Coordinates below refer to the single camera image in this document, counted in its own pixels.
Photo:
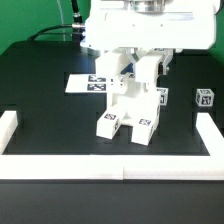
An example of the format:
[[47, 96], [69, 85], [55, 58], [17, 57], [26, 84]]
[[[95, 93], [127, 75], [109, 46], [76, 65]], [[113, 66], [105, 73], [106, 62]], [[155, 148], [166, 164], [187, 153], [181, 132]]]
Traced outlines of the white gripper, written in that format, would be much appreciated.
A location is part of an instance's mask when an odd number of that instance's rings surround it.
[[[208, 49], [216, 40], [219, 0], [91, 0], [86, 42], [100, 50], [163, 50], [159, 74], [167, 75], [172, 49]], [[134, 49], [126, 55], [135, 65]]]

